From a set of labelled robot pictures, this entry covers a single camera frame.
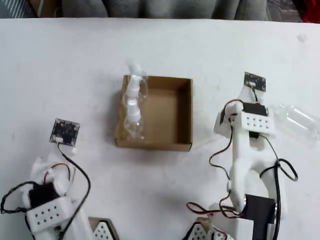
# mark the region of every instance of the cardboard box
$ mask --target cardboard box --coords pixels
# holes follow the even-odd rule
[[[121,98],[128,85],[124,76]],[[126,109],[119,105],[115,142],[122,148],[190,151],[193,136],[193,81],[188,78],[149,76],[143,105],[144,140],[126,138]]]

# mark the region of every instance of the black wire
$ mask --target black wire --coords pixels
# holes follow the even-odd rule
[[[31,236],[32,236],[33,240],[36,240],[35,236],[32,234],[32,231],[31,231],[31,228],[30,228],[30,224],[28,222],[27,215],[24,215],[24,221],[25,221],[26,227],[29,229],[29,231],[31,233]]]
[[[72,161],[67,155],[65,155],[59,148],[59,145],[60,143],[57,144],[57,147],[60,151],[60,153],[62,154],[62,156],[71,164],[73,164],[83,175],[84,177],[86,178],[87,182],[88,182],[88,190],[86,191],[86,194],[84,195],[83,199],[81,200],[79,206],[76,208],[76,210],[74,211],[72,217],[69,219],[67,225],[65,226],[64,230],[61,232],[60,236],[59,236],[59,239],[58,240],[62,240],[68,230],[68,228],[70,227],[71,223],[73,222],[73,220],[75,219],[75,217],[77,216],[77,213],[80,211],[81,207],[84,205],[88,195],[89,195],[89,192],[91,190],[91,181],[88,177],[88,175],[86,174],[86,172],[78,165],[76,164],[74,161]]]
[[[276,215],[275,215],[275,227],[274,227],[274,234],[273,234],[273,238],[272,240],[277,240],[278,238],[278,234],[279,234],[279,229],[280,229],[280,219],[281,219],[281,195],[280,195],[280,184],[279,184],[279,168],[281,169],[281,171],[292,181],[296,182],[298,181],[298,174],[295,170],[295,168],[292,166],[292,164],[283,159],[283,158],[278,158],[278,155],[274,149],[274,147],[272,146],[271,142],[269,141],[269,139],[266,136],[260,135],[261,137],[263,137],[264,139],[267,140],[267,142],[269,143],[270,147],[272,148],[274,155],[276,157],[276,161],[274,163],[273,166],[267,167],[266,169],[264,169],[261,173],[260,173],[260,178],[263,176],[263,174],[265,172],[267,172],[270,169],[273,169],[274,171],[274,182],[275,182],[275,191],[276,191],[276,205],[277,205],[277,210],[276,210]],[[294,177],[290,176],[282,167],[281,167],[281,162],[286,163],[289,168],[291,169],[291,171],[293,172]]]
[[[256,94],[255,87],[254,87],[254,86],[251,86],[251,89],[252,89],[252,91],[253,91],[255,101],[258,103],[259,101],[258,101],[258,98],[257,98],[257,94]]]
[[[16,214],[16,213],[26,213],[27,212],[27,209],[25,207],[20,207],[20,206],[18,206],[15,210],[6,210],[5,209],[5,203],[6,203],[7,197],[9,197],[17,189],[19,189],[22,186],[27,185],[27,184],[32,184],[33,187],[39,186],[39,184],[36,183],[35,181],[25,181],[25,182],[20,183],[19,185],[15,186],[14,188],[12,188],[6,195],[4,195],[2,197],[1,206],[0,206],[1,214]]]
[[[276,191],[276,215],[275,215],[275,227],[272,240],[277,240],[279,229],[280,229],[280,219],[281,219],[281,195],[280,195],[280,185],[279,185],[279,162],[276,161],[274,164],[274,182],[275,182],[275,191]]]
[[[231,145],[231,143],[232,143],[233,133],[234,133],[234,128],[231,126],[231,135],[230,135],[230,140],[229,140],[228,145],[227,145],[224,149],[222,149],[222,150],[220,150],[220,151],[217,151],[217,152],[215,152],[214,154],[212,154],[212,155],[210,156],[210,158],[209,158],[209,164],[210,164],[211,166],[213,166],[213,167],[223,169],[223,171],[224,171],[226,177],[228,178],[228,180],[230,180],[230,176],[229,176],[227,170],[226,170],[223,166],[220,166],[220,165],[216,165],[216,164],[211,163],[211,160],[212,160],[212,158],[213,158],[214,156],[225,152],[225,151],[230,147],[230,145]]]

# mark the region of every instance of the cable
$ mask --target cable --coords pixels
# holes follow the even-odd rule
[[[214,154],[212,154],[212,155],[209,157],[209,164],[210,164],[211,166],[213,166],[213,167],[222,169],[222,170],[224,171],[226,177],[228,178],[228,180],[230,180],[230,176],[229,176],[227,170],[226,170],[223,166],[220,166],[220,165],[211,163],[211,160],[212,160],[212,158],[213,158],[214,156],[225,152],[225,151],[231,146],[232,137],[233,137],[233,132],[234,132],[234,128],[231,126],[231,135],[230,135],[230,139],[229,139],[228,145],[227,145],[224,149],[215,152]]]
[[[77,216],[77,213],[80,211],[81,207],[84,205],[89,192],[91,190],[91,181],[90,178],[88,177],[88,175],[86,174],[86,172],[78,165],[76,164],[73,160],[71,160],[67,155],[65,155],[59,148],[60,143],[57,144],[57,148],[60,151],[60,153],[62,154],[62,156],[65,158],[65,160],[67,160],[69,163],[71,163],[72,165],[74,165],[86,178],[87,182],[88,182],[88,189],[86,191],[86,194],[84,195],[83,199],[81,200],[79,206],[76,208],[76,210],[74,211],[72,217],[69,219],[67,225],[65,226],[64,230],[61,232],[59,239],[58,240],[62,240],[66,234],[66,232],[68,231],[68,228],[70,227],[71,223],[73,222],[73,220],[75,219],[75,217]]]
[[[195,206],[196,208],[200,209],[200,210],[195,210],[194,208],[192,208],[191,206]],[[186,204],[186,207],[191,211],[193,212],[194,214],[199,214],[199,215],[213,215],[215,213],[220,213],[221,210],[220,209],[216,209],[216,210],[207,210],[205,209],[204,207],[200,206],[199,204],[195,203],[195,202],[188,202]],[[236,214],[232,209],[229,209],[229,210],[225,210],[225,212],[228,212],[228,213],[233,213],[233,214]]]
[[[31,236],[32,236],[33,240],[36,240],[35,236],[32,234],[32,231],[31,231],[31,228],[30,228],[30,224],[28,222],[27,214],[24,215],[24,221],[25,221],[26,227],[29,229],[29,231],[31,233]]]
[[[251,86],[251,89],[252,89],[252,92],[253,92],[253,94],[254,94],[255,102],[258,103],[259,101],[258,101],[258,98],[257,98],[256,89],[255,89],[254,86]]]
[[[278,238],[278,234],[279,234],[279,229],[280,229],[280,219],[281,219],[281,194],[280,194],[280,184],[279,184],[279,168],[282,170],[282,172],[292,181],[296,182],[298,181],[298,174],[295,170],[295,168],[291,165],[291,163],[283,158],[278,158],[278,155],[274,149],[274,147],[272,146],[271,142],[269,141],[269,139],[266,136],[260,135],[261,137],[263,137],[264,139],[267,140],[267,142],[269,143],[270,147],[272,148],[276,161],[274,163],[273,166],[268,167],[266,169],[264,169],[261,173],[260,173],[260,178],[263,176],[263,174],[265,172],[267,172],[270,169],[273,169],[274,171],[274,182],[275,182],[275,191],[276,191],[276,205],[277,205],[277,210],[276,210],[276,215],[275,215],[275,227],[274,227],[274,234],[273,234],[273,238],[272,240],[277,240]],[[286,163],[289,168],[291,169],[291,171],[294,174],[294,177],[290,176],[282,167],[280,162],[284,162]]]
[[[238,213],[238,212],[232,211],[232,213],[234,214],[234,216],[228,216],[228,215],[226,214],[226,212],[229,212],[228,209],[230,209],[230,208],[229,208],[228,206],[223,206],[223,205],[222,205],[222,202],[223,202],[224,200],[228,199],[228,198],[230,197],[230,194],[231,194],[231,191],[229,190],[228,195],[225,196],[225,197],[223,197],[223,198],[219,201],[219,208],[220,208],[220,211],[221,211],[222,215],[225,216],[226,218],[228,218],[228,219],[236,219],[236,218],[241,217],[241,214]]]
[[[216,227],[213,227],[217,232],[221,233],[223,236],[224,236],[224,239],[223,240],[227,240],[228,239],[228,235],[224,232],[224,231],[221,231],[219,229],[217,229]]]
[[[225,118],[225,115],[226,115],[226,107],[227,107],[227,105],[230,104],[230,103],[233,103],[233,102],[240,102],[240,103],[244,104],[244,101],[242,101],[241,99],[232,99],[232,100],[228,101],[228,102],[224,105],[224,107],[223,107],[223,109],[222,109],[221,116],[220,116],[220,125],[221,125],[221,124],[223,123],[223,121],[224,121],[224,118]]]
[[[5,203],[7,200],[7,197],[9,197],[14,191],[16,191],[17,189],[21,188],[24,185],[27,184],[32,184],[33,187],[38,187],[39,184],[36,183],[35,181],[25,181],[23,183],[20,183],[19,185],[15,186],[14,188],[12,188],[6,195],[3,196],[2,201],[1,201],[1,206],[0,206],[0,210],[1,210],[1,214],[16,214],[16,213],[26,213],[27,209],[25,207],[20,207],[18,206],[15,210],[6,210],[5,209]]]
[[[68,176],[69,176],[68,178],[69,178],[69,182],[70,182],[70,180],[71,180],[71,171],[70,171],[70,168],[69,168],[69,166],[68,166],[67,164],[61,162],[61,163],[57,163],[57,164],[51,166],[50,168],[51,168],[51,169],[54,169],[55,167],[61,166],[61,165],[66,166],[66,167],[68,168]],[[44,175],[44,178],[43,178],[43,182],[44,182],[44,183],[46,183],[46,178],[47,178],[47,175],[48,175],[48,174],[49,174],[49,172],[47,171],[47,172],[45,173],[45,175]]]

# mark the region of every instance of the white table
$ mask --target white table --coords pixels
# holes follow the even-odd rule
[[[89,216],[112,219],[121,240],[181,239],[196,215],[226,194],[208,157],[228,140],[213,133],[218,111],[237,97],[244,72],[266,77],[266,103],[320,116],[320,26],[222,20],[1,19],[0,195],[28,179],[46,156],[55,118],[81,123],[74,160],[88,173]],[[191,152],[117,148],[113,129],[127,58],[149,75],[194,79]],[[320,146],[280,134],[272,141],[292,162],[288,219],[279,239],[318,239]],[[216,158],[230,168],[231,150]],[[86,180],[77,175],[79,197]],[[19,194],[7,207],[21,205]],[[31,239],[21,214],[0,216],[1,239]]]

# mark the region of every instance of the plastic bottle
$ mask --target plastic bottle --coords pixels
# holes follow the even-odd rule
[[[124,129],[129,140],[143,140],[144,120],[142,118],[138,100],[130,99],[127,102],[126,117],[124,119]]]
[[[320,140],[320,120],[293,105],[276,105],[270,107],[273,110],[275,123],[281,128],[297,136],[308,140]]]
[[[130,61],[127,63],[129,68],[129,81],[125,94],[122,98],[124,106],[128,105],[128,101],[137,98],[140,108],[148,97],[148,77],[141,69],[140,65]]]

